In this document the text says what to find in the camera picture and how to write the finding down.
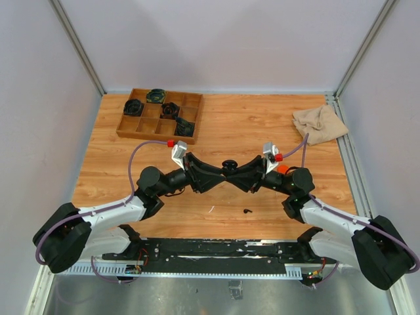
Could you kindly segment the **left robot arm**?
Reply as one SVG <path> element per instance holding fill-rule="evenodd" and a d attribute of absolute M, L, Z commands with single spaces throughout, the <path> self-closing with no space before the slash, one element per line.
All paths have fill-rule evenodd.
<path fill-rule="evenodd" d="M 204 193 L 226 180 L 220 168 L 202 163 L 191 153 L 178 164 L 180 168 L 167 174 L 146 167 L 137 181 L 130 182 L 131 193 L 123 199 L 93 207 L 62 204 L 33 237 L 36 261 L 57 274 L 101 254 L 136 258 L 140 243 L 127 231 L 130 222 L 153 217 L 163 207 L 163 196 L 187 186 Z"/>

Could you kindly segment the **black round charging case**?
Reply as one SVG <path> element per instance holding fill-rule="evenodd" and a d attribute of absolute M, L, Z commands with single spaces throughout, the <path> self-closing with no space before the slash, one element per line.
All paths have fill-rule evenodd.
<path fill-rule="evenodd" d="M 222 170 L 226 172 L 234 172 L 238 168 L 238 163 L 233 159 L 228 159 L 222 162 Z"/>

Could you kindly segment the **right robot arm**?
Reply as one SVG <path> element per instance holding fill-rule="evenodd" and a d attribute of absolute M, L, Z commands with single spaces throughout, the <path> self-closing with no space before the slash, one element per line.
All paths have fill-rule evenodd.
<path fill-rule="evenodd" d="M 234 160 L 222 164 L 227 182 L 245 192 L 267 188 L 287 195 L 286 215 L 311 228 L 299 238 L 299 258 L 311 263 L 330 258 L 359 270 L 375 287 L 388 290 L 403 275 L 419 270 L 419 257 L 411 250 L 386 217 L 374 219 L 351 215 L 312 195 L 312 175 L 305 167 L 276 171 L 269 159 L 257 156 L 238 166 Z"/>

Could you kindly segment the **orange earbud charging case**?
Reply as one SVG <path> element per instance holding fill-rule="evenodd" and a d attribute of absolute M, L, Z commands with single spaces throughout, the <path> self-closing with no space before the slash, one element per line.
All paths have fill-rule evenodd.
<path fill-rule="evenodd" d="M 277 168 L 277 172 L 281 173 L 281 174 L 287 174 L 287 172 L 289 171 L 289 166 L 287 165 L 280 165 Z"/>

